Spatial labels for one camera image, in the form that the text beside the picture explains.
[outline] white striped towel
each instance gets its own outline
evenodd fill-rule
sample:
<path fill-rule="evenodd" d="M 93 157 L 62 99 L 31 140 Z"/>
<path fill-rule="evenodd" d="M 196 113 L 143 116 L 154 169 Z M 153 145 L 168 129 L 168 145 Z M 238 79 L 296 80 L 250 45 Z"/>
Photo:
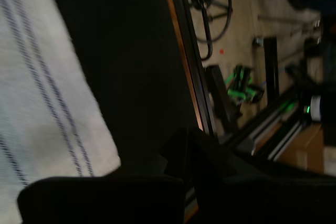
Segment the white striped towel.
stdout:
<path fill-rule="evenodd" d="M 32 182 L 119 165 L 54 0 L 0 0 L 0 223 Z"/>

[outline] wooden floor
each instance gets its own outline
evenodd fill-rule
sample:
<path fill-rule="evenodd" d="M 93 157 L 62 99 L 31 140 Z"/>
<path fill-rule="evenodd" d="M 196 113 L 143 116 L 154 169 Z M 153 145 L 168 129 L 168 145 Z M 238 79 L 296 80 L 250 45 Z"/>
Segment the wooden floor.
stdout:
<path fill-rule="evenodd" d="M 203 66 L 219 65 L 222 75 L 227 78 L 237 64 L 243 64 L 255 68 L 254 83 L 261 84 L 266 80 L 265 60 L 262 48 L 253 49 L 252 41 L 256 36 L 277 35 L 278 40 L 278 59 L 281 59 L 291 52 L 302 48 L 306 36 L 301 33 L 290 37 L 289 34 L 295 27 L 293 25 L 284 25 L 279 23 L 258 21 L 258 15 L 267 15 L 283 18 L 293 18 L 299 20 L 314 20 L 318 18 L 318 13 L 311 11 L 297 12 L 288 3 L 287 0 L 232 0 L 233 15 L 226 34 L 213 44 L 214 52 L 210 60 L 205 61 Z M 214 15 L 223 12 L 217 7 L 210 6 L 208 13 Z M 204 38 L 204 27 L 202 15 L 199 11 L 191 9 L 194 28 L 198 37 Z M 218 19 L 211 23 L 211 33 L 215 37 L 224 27 L 225 19 Z M 198 44 L 201 56 L 207 54 L 207 45 Z M 288 61 L 279 64 L 282 68 Z M 283 92 L 290 85 L 286 74 L 279 74 L 280 92 Z M 261 108 L 267 104 L 266 96 L 260 103 Z M 242 106 L 243 116 L 239 119 L 239 126 L 243 126 L 257 113 L 256 105 Z M 216 127 L 219 133 L 223 133 L 223 128 L 216 120 Z"/>

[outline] green light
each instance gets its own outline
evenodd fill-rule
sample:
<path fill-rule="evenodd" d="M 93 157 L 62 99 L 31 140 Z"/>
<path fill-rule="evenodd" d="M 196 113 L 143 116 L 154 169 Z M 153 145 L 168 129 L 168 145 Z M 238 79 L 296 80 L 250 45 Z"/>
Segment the green light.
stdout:
<path fill-rule="evenodd" d="M 287 108 L 286 108 L 286 112 L 289 112 L 289 111 L 291 111 L 294 107 L 296 106 L 296 103 L 295 102 L 293 102 L 293 103 L 291 103 L 291 104 L 289 104 L 288 106 L 287 106 Z"/>

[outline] metal rod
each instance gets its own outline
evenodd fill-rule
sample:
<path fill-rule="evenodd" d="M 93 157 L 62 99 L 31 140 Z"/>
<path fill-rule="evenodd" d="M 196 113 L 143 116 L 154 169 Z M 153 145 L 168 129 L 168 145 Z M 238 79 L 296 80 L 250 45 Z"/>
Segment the metal rod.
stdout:
<path fill-rule="evenodd" d="M 209 19 L 208 19 L 208 13 L 206 11 L 205 7 L 202 7 L 202 17 L 203 17 L 203 24 L 204 24 L 204 30 L 205 30 L 205 37 L 206 40 L 211 40 L 211 32 L 209 27 Z M 202 61 L 210 59 L 213 52 L 212 42 L 208 43 L 208 54 L 205 58 L 201 58 Z"/>
<path fill-rule="evenodd" d="M 267 103 L 279 97 L 277 38 L 264 38 Z"/>
<path fill-rule="evenodd" d="M 209 22 L 212 22 L 215 19 L 223 18 L 223 17 L 226 17 L 226 16 L 227 16 L 227 13 L 221 13 L 221 14 L 217 14 L 215 16 L 208 16 L 208 19 L 209 19 Z"/>
<path fill-rule="evenodd" d="M 300 124 L 301 113 L 297 110 L 277 132 L 257 152 L 256 156 L 271 159 L 280 150 L 284 142 L 291 136 Z"/>
<path fill-rule="evenodd" d="M 229 149 L 235 149 L 249 134 L 255 130 L 262 122 L 270 115 L 272 115 L 277 109 L 283 105 L 284 102 L 293 100 L 297 95 L 297 88 L 295 86 L 287 89 L 274 103 L 268 105 L 257 116 L 255 116 L 244 128 L 242 128 L 237 134 L 230 138 L 224 145 Z"/>

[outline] black cable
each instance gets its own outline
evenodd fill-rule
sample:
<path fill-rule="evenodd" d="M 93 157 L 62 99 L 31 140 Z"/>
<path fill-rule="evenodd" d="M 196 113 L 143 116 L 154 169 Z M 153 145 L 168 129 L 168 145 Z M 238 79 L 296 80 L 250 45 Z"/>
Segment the black cable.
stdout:
<path fill-rule="evenodd" d="M 231 21 L 231 14 L 232 14 L 232 0 L 227 0 L 227 1 L 228 1 L 228 13 L 227 13 L 227 19 L 226 19 L 226 23 L 225 23 L 225 26 L 224 26 L 223 30 L 220 32 L 220 34 L 216 38 L 209 39 L 209 40 L 197 38 L 197 41 L 199 41 L 201 43 L 211 44 L 213 42 L 218 41 L 224 35 L 227 28 L 229 27 L 229 24 L 230 24 L 230 21 Z"/>

